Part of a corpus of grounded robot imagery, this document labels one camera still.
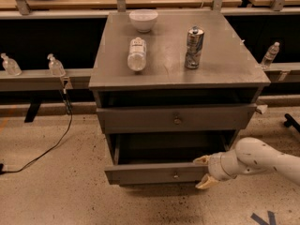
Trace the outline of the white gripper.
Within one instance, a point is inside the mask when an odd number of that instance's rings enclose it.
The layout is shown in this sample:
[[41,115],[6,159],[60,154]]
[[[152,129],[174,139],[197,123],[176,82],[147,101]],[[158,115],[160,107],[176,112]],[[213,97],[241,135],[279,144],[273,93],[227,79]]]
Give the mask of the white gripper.
[[219,152],[204,155],[193,160],[196,165],[207,165],[208,171],[202,180],[195,186],[197,189],[209,189],[219,183],[234,179],[238,172],[237,156],[234,151]]

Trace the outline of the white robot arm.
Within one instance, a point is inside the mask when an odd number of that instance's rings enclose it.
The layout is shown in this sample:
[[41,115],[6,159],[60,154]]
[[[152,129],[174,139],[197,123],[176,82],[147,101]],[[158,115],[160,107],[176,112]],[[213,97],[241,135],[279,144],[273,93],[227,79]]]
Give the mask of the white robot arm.
[[208,168],[208,173],[195,186],[197,189],[208,189],[219,182],[235,179],[238,175],[264,172],[279,173],[300,185],[300,157],[282,153],[251,137],[239,140],[234,149],[197,157],[193,163]]

